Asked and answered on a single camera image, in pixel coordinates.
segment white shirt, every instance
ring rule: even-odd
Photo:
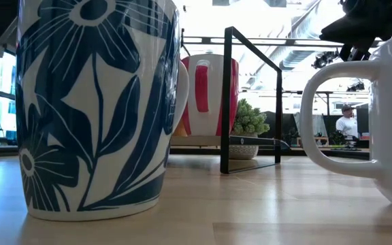
[[[354,118],[347,118],[342,116],[337,120],[337,130],[341,131],[346,136],[358,137],[358,123]]]

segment mug handle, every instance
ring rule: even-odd
[[[189,72],[185,67],[184,63],[180,61],[178,71],[178,83],[176,89],[176,104],[175,104],[175,115],[174,115],[174,127],[172,132],[175,131],[176,127],[180,123],[182,114],[184,113],[187,99],[189,98]]]
[[[349,61],[329,65],[317,72],[307,83],[302,95],[300,110],[300,135],[308,157],[321,167],[337,174],[364,178],[378,178],[382,165],[375,160],[361,163],[344,163],[326,157],[317,147],[312,129],[312,104],[317,88],[332,78],[363,78],[373,80],[378,77],[380,61]]]

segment green plant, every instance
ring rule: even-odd
[[[267,115],[261,113],[259,108],[252,108],[246,99],[238,102],[237,114],[233,127],[234,134],[257,133],[258,135],[270,130],[270,126],[265,122]]]

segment potted plant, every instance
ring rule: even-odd
[[[246,101],[238,102],[237,114],[231,134],[245,137],[258,137],[258,135],[270,130],[265,122],[267,115],[261,113],[259,108],[252,108]],[[258,154],[258,146],[230,146],[229,158],[237,160],[251,160]]]

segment blue and white floral mug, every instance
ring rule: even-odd
[[[189,93],[179,49],[172,0],[20,1],[16,111],[29,214],[89,221],[158,202]]]

